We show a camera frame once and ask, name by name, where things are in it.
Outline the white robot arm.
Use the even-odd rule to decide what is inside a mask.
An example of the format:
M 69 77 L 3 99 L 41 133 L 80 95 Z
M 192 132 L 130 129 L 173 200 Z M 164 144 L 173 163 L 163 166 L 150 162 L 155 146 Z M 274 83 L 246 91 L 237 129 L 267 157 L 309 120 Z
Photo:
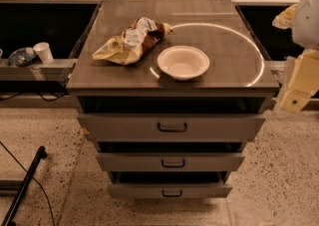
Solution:
M 304 49 L 279 103 L 287 112 L 298 113 L 319 91 L 319 0 L 300 0 L 277 15 L 272 25 L 290 29 L 293 42 Z

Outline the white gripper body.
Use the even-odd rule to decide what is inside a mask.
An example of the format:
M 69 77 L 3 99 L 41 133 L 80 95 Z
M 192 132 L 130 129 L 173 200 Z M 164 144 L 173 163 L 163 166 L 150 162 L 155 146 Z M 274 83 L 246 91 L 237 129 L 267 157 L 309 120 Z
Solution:
M 319 51 L 305 50 L 294 63 L 288 90 L 314 96 L 319 91 Z

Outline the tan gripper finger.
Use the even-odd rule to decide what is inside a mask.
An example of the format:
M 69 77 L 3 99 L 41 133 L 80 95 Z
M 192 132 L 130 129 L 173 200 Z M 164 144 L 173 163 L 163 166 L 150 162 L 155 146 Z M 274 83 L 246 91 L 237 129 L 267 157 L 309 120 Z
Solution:
M 289 113 L 299 113 L 309 102 L 308 94 L 296 90 L 287 90 L 280 102 L 280 106 Z

